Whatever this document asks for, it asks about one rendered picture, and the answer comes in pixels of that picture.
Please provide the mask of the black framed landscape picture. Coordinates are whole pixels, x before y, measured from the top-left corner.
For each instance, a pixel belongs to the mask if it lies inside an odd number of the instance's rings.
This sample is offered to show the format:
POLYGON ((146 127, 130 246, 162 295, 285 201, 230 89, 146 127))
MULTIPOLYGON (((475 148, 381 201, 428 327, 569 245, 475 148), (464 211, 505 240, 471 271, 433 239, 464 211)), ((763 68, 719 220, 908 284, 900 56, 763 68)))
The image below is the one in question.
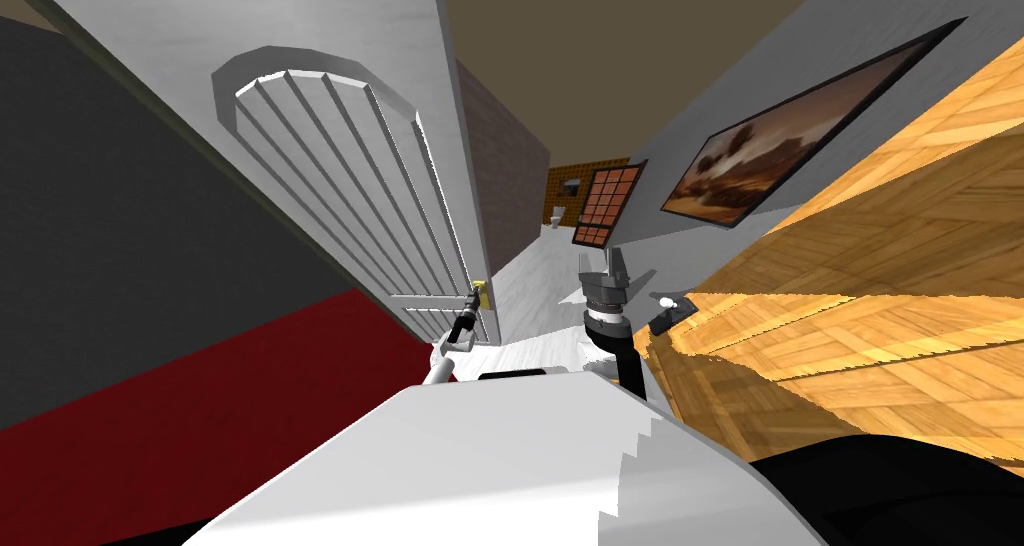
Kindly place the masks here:
POLYGON ((947 22, 710 135, 662 211, 737 226, 962 22, 947 22))

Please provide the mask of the red paned window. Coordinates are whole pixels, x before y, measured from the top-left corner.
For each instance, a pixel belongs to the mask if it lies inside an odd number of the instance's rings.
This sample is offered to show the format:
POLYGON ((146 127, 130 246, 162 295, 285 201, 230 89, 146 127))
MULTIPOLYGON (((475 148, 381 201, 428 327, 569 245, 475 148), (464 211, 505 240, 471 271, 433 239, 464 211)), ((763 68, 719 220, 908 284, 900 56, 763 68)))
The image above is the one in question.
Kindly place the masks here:
POLYGON ((598 169, 593 173, 571 243, 604 249, 647 161, 598 169))

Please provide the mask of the black bar with white knob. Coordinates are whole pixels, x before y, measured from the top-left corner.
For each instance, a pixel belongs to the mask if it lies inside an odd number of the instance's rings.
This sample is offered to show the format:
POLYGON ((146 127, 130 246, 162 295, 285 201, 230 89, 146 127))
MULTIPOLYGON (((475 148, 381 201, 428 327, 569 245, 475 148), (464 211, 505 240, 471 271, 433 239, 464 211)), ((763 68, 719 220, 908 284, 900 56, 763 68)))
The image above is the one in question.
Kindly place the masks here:
POLYGON ((686 293, 658 295, 657 300, 662 310, 651 318, 648 324, 649 331, 653 336, 666 334, 684 319, 694 316, 699 310, 686 293))

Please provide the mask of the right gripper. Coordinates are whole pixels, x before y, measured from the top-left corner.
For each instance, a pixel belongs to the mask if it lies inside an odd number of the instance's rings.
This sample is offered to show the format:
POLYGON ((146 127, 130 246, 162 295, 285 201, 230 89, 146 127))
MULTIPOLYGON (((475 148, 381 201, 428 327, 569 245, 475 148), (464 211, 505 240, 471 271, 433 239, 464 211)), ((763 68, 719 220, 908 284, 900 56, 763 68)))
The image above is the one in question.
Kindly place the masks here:
POLYGON ((588 309, 622 313, 628 303, 630 276, 618 246, 605 249, 606 272, 580 272, 581 289, 588 309))

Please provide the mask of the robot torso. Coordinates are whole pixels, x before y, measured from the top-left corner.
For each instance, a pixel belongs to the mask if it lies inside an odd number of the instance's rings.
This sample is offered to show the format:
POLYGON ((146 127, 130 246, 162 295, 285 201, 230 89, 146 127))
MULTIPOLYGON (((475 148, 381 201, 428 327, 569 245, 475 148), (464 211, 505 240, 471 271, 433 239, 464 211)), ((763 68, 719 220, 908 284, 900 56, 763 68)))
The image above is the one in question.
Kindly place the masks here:
POLYGON ((592 373, 407 388, 184 546, 827 546, 762 475, 592 373))

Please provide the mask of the white door leaf arched panel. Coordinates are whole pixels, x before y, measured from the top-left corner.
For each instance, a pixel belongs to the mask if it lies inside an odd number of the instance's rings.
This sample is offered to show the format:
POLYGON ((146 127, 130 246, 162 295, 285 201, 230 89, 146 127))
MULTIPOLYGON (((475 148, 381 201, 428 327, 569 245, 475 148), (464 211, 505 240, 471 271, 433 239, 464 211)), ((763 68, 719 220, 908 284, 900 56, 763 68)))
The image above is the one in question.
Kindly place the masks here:
POLYGON ((444 0, 26 0, 417 338, 489 281, 444 0))

